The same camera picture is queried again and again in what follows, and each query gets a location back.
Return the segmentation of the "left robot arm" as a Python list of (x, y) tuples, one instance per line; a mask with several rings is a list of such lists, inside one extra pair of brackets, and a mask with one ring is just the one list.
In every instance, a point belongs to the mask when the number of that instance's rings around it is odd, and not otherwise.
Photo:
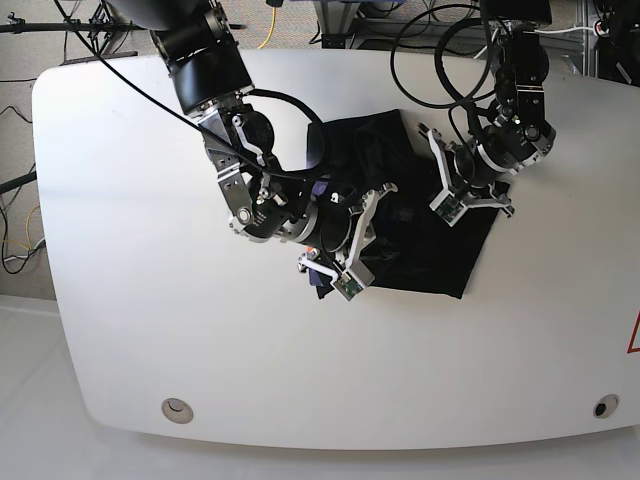
[(460, 175), (475, 189), (535, 163), (550, 153), (556, 138), (545, 113), (549, 58), (536, 32), (551, 21), (549, 3), (481, 1), (479, 6), (480, 15), (499, 28), (488, 53), (494, 98), (485, 110), (464, 105), (471, 138), (455, 156)]

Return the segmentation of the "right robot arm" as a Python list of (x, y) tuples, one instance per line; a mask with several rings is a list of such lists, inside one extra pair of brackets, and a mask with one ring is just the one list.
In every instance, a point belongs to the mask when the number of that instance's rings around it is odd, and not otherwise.
[[(328, 262), (358, 257), (376, 239), (371, 202), (339, 178), (324, 122), (300, 100), (258, 89), (217, 1), (116, 1), (149, 31), (183, 114), (202, 132), (230, 213), (231, 230), (254, 242), (277, 238), (316, 249)], [(319, 158), (286, 171), (274, 154), (270, 120), (245, 102), (255, 95), (286, 102), (309, 120)]]

